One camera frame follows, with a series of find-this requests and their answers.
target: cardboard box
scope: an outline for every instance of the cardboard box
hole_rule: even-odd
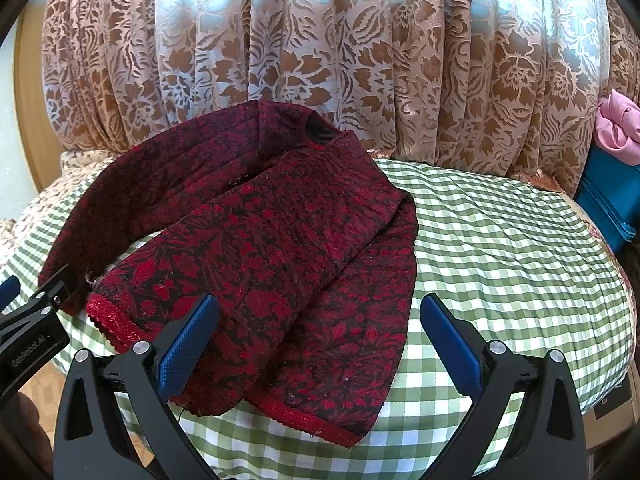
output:
[[[631,429],[640,420],[640,376],[634,362],[620,386],[584,414],[587,449],[593,450]]]

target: black label on box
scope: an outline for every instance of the black label on box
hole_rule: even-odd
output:
[[[620,386],[616,386],[607,396],[593,407],[593,413],[596,420],[612,412],[617,407],[622,406],[625,402],[631,400],[631,384],[629,376],[625,376]]]

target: curtain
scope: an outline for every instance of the curtain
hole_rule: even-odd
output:
[[[260,98],[314,108],[373,156],[541,171],[573,193],[598,97],[638,86],[638,38],[613,0],[48,5],[46,101],[67,148],[124,151]]]

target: wooden floor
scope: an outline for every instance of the wooden floor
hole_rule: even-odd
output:
[[[52,444],[54,443],[54,433],[56,431],[58,404],[60,403],[64,384],[64,375],[53,364],[47,363],[20,389],[38,407],[40,425],[49,435]],[[131,440],[142,463],[144,465],[148,464],[153,458],[152,453],[137,436],[131,435]]]

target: green checkered tablecloth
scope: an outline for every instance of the green checkered tablecloth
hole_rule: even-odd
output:
[[[561,349],[584,411],[624,376],[634,339],[630,300],[607,253],[562,197],[504,178],[391,160],[377,164],[414,196],[420,222],[406,347],[378,420],[359,444],[345,449],[286,428],[245,402],[222,416],[183,412],[181,426],[221,478],[324,479],[329,471],[332,479],[419,478],[470,406],[420,326],[418,307],[428,292],[437,292],[484,338],[501,339],[515,352],[542,356]],[[49,248],[95,176],[53,208],[0,272],[0,280],[20,278],[21,302],[33,293]],[[72,339],[54,360],[62,371],[82,347],[113,352],[85,316],[60,317]],[[520,399],[511,399],[479,470],[500,456]],[[126,397],[120,405],[129,428],[140,433]]]

